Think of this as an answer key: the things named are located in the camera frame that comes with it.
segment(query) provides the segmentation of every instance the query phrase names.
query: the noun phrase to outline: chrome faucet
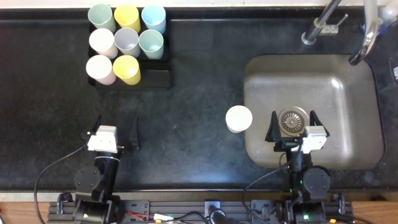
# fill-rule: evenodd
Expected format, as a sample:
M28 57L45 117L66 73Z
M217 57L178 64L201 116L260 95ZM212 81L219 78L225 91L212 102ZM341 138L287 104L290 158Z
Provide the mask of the chrome faucet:
M332 0L325 10L323 10L321 16L313 21L310 30L302 35L302 41L304 44L312 45L315 43L317 36L320 35L321 31L325 28L326 21L340 2L341 0ZM366 30L361 48L348 60L351 65L357 65L367 56L376 40L377 31L379 29L376 0L364 0L363 3L366 17Z

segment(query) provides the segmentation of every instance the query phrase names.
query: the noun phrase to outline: faucet base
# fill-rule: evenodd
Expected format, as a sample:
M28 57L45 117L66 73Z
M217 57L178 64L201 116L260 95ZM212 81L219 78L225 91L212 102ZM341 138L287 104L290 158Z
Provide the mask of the faucet base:
M313 45L313 44L315 44L315 41L317 41L317 39L315 38L313 41L308 41L308 40L305 39L305 33L306 33L306 32L304 32L304 33L301 35L301 40L303 41L303 43L304 43L304 44L307 44L307 45Z

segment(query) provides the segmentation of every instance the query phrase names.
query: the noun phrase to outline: stainless steel sink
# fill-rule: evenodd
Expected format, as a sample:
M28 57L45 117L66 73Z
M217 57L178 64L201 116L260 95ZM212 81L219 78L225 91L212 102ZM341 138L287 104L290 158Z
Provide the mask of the stainless steel sink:
M314 164L335 169L378 164L384 140L373 72L365 62L350 65L348 58L265 55L246 65L244 105L253 115L245 132L246 150L255 163L279 165L280 153L264 140L272 111L279 114L283 135L291 136L303 131L306 113L315 110L330 137L323 149L312 152Z

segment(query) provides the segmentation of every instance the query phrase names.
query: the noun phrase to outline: sink drain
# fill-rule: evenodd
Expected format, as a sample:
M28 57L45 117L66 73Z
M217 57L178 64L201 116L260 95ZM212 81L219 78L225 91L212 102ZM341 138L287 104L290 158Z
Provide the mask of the sink drain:
M296 136L308 125L308 114L299 107L284 109L279 114L279 126L284 133Z

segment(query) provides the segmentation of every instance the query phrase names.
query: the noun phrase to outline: wooden floor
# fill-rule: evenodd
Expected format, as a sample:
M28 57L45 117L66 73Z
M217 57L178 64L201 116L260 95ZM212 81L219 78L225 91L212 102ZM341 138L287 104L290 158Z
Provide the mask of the wooden floor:
M398 223L398 202L353 202L353 205L357 217L365 218L374 224ZM0 202L0 209L5 224L40 224L33 202ZM39 209L46 221L49 203L40 202Z

